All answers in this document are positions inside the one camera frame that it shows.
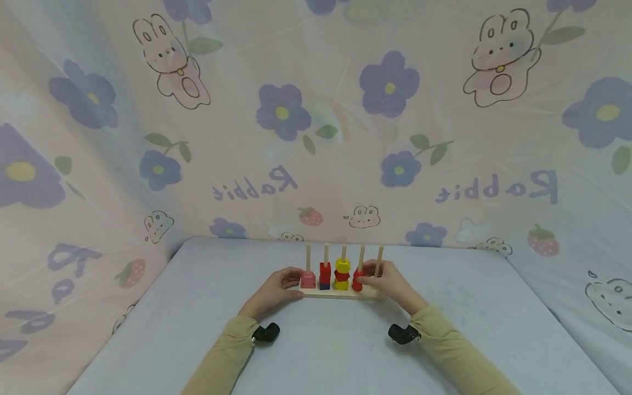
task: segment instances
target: yellow block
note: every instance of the yellow block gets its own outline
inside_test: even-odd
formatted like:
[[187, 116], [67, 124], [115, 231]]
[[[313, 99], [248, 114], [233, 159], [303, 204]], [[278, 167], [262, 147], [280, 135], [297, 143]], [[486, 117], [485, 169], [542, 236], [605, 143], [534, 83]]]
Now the yellow block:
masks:
[[340, 291], [346, 291], [347, 289], [349, 289], [349, 281], [334, 280], [334, 288]]
[[349, 262], [349, 259], [347, 258], [342, 261], [340, 258], [338, 258], [338, 260], [336, 261], [336, 270], [338, 270], [338, 272], [342, 274], [351, 271], [351, 262]]

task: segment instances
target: pink block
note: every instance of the pink block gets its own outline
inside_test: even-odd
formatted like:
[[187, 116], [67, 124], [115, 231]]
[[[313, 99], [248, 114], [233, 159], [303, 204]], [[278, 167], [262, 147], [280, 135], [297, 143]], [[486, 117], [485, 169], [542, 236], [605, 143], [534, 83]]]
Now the pink block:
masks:
[[316, 275], [313, 272], [301, 276], [301, 288], [316, 288]]

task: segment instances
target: wooden base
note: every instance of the wooden base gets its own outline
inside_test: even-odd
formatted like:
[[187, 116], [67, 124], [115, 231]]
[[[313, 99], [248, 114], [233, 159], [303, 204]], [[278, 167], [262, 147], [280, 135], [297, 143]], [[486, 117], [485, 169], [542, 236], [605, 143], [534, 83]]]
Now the wooden base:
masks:
[[316, 284], [316, 288], [298, 288], [299, 291], [303, 292], [305, 298], [323, 298], [323, 299], [356, 299], [356, 300], [385, 300], [386, 295], [378, 291], [377, 289], [371, 288], [370, 286], [364, 285], [362, 286], [362, 290], [360, 292], [356, 292], [351, 289], [351, 286], [346, 291], [341, 291], [340, 289], [335, 289], [334, 285], [331, 284], [330, 289], [319, 289], [319, 285]]

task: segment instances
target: sleeve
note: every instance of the sleeve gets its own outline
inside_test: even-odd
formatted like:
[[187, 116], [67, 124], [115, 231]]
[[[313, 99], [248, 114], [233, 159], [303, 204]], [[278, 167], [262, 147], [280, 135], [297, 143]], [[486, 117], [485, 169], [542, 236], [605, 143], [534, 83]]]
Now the sleeve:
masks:
[[229, 395], [254, 347], [257, 328], [250, 317], [230, 320], [180, 395]]
[[517, 388], [434, 306], [410, 317], [423, 348], [464, 395], [520, 395]]

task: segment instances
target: cartoon face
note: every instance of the cartoon face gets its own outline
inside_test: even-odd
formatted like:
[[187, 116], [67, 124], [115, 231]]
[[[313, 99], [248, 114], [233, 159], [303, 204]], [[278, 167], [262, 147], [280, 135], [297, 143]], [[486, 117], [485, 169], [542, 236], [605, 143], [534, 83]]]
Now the cartoon face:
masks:
[[492, 237], [491, 239], [488, 239], [485, 243], [479, 243], [476, 247], [473, 248], [476, 250], [496, 251], [505, 258], [513, 254], [513, 248], [511, 248], [510, 245], [508, 245], [498, 237]]
[[121, 327], [121, 325], [123, 325], [123, 322], [125, 321], [127, 316], [131, 313], [131, 311], [134, 310], [134, 308], [136, 307], [136, 304], [138, 304], [138, 302], [129, 306], [125, 314], [123, 314], [122, 316], [118, 318], [118, 320], [116, 320], [116, 322], [114, 323], [114, 327], [112, 328], [112, 334], [114, 334]]
[[173, 218], [163, 211], [154, 211], [152, 215], [145, 217], [145, 229], [149, 234], [145, 237], [145, 241], [151, 240], [153, 244], [158, 244], [174, 223]]
[[586, 286], [586, 296], [605, 318], [626, 332], [632, 332], [632, 284], [612, 279]]
[[279, 240], [304, 241], [303, 237], [300, 234], [291, 234], [290, 232], [284, 232]]
[[507, 17], [490, 16], [483, 23], [478, 47], [472, 56], [476, 70], [492, 70], [515, 62], [533, 45], [533, 32], [529, 30], [529, 14], [525, 9], [514, 9]]
[[185, 49], [163, 17], [153, 14], [150, 21], [137, 19], [132, 27], [143, 46], [145, 60], [154, 71], [173, 73], [186, 66]]
[[344, 216], [344, 219], [349, 220], [349, 225], [352, 228], [371, 228], [380, 223], [380, 217], [377, 215], [377, 207], [375, 206], [358, 206], [353, 210], [353, 217]]

